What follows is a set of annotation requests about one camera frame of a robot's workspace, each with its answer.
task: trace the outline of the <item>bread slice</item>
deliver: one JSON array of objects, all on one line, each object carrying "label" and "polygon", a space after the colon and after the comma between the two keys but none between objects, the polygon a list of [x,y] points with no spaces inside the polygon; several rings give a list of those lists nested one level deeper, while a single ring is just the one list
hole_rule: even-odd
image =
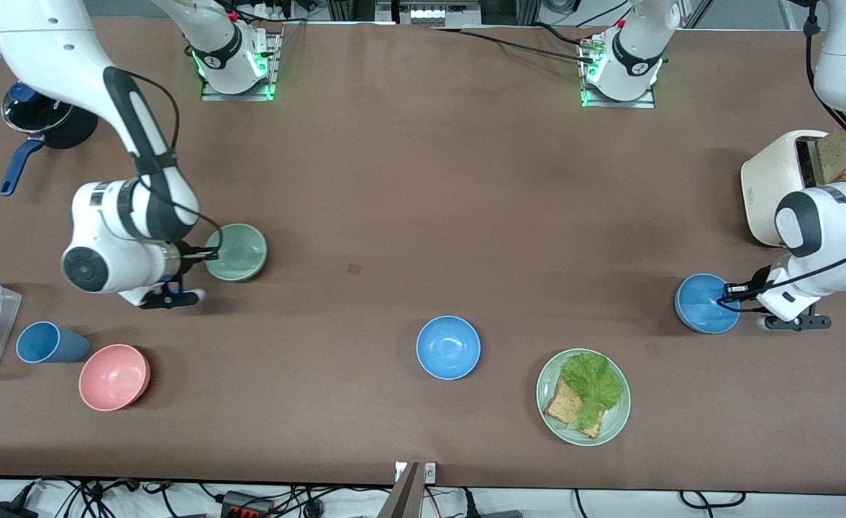
[{"label": "bread slice", "polygon": [[817,142],[823,184],[846,179],[846,131],[835,130]]},{"label": "bread slice", "polygon": [[590,439],[598,439],[599,438],[599,432],[601,430],[601,415],[603,415],[604,413],[605,413],[604,410],[599,411],[599,420],[596,421],[596,426],[590,427],[590,429],[580,430],[580,432],[583,432],[586,435],[588,435],[588,438],[590,438]]},{"label": "bread slice", "polygon": [[[564,424],[570,424],[570,421],[577,419],[577,413],[580,412],[582,406],[583,400],[577,396],[577,393],[571,387],[564,383],[563,378],[558,378],[558,386],[554,389],[554,396],[551,397],[551,401],[547,403],[545,413]],[[599,429],[601,429],[601,415],[603,413],[605,413],[604,410],[599,412],[599,420],[595,426],[590,427],[590,429],[580,430],[580,432],[585,433],[590,439],[597,439]]]}]

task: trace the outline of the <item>lettuce leaf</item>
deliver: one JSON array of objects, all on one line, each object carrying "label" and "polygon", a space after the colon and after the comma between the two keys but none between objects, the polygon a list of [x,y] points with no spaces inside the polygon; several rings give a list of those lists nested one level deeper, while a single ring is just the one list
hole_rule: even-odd
[{"label": "lettuce leaf", "polygon": [[593,427],[599,411],[618,404],[624,387],[611,367],[608,358],[598,353],[584,353],[571,357],[560,370],[564,383],[583,400],[577,415],[577,430]]},{"label": "lettuce leaf", "polygon": [[577,417],[570,421],[567,430],[589,430],[599,422],[599,412],[605,410],[601,404],[585,404],[580,407]]}]

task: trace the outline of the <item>black pot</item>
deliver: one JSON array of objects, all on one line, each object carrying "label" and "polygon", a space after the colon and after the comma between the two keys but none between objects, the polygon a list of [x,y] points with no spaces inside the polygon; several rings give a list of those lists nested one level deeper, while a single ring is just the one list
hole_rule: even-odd
[{"label": "black pot", "polygon": [[49,99],[21,82],[14,83],[1,102],[1,115],[9,127],[28,135],[14,151],[1,181],[0,194],[11,196],[29,155],[51,147],[67,150],[81,144],[97,128],[97,116],[86,109]]}]

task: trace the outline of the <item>pink bowl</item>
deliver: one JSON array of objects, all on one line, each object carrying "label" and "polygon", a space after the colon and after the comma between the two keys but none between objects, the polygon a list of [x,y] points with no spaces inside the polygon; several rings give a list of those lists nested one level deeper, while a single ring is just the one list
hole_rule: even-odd
[{"label": "pink bowl", "polygon": [[78,379],[87,406],[101,412],[118,410],[141,396],[150,380],[147,360],[132,345],[113,344],[94,353]]}]

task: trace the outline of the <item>white robotic arm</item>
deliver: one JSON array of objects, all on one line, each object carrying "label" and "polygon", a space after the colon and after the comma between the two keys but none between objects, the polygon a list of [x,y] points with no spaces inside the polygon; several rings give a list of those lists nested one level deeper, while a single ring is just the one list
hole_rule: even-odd
[{"label": "white robotic arm", "polygon": [[247,91],[268,75],[266,31],[232,22],[212,0],[151,0],[172,17],[193,50],[203,78],[222,94]]},{"label": "white robotic arm", "polygon": [[182,239],[196,224],[196,196],[136,83],[101,49],[82,1],[0,0],[0,53],[35,91],[109,122],[136,166],[130,180],[88,183],[75,194],[62,256],[68,280],[141,307],[199,301],[201,291],[163,288],[189,269]]},{"label": "white robotic arm", "polygon": [[[814,88],[829,107],[846,112],[846,0],[825,4],[829,29]],[[788,194],[775,211],[775,228],[791,254],[748,284],[728,286],[728,295],[745,301],[755,293],[772,315],[793,322],[820,298],[846,291],[846,181]]]},{"label": "white robotic arm", "polygon": [[663,51],[682,17],[678,0],[631,0],[623,27],[610,27],[601,40],[600,59],[586,81],[616,101],[634,101],[647,91],[663,64]]}]

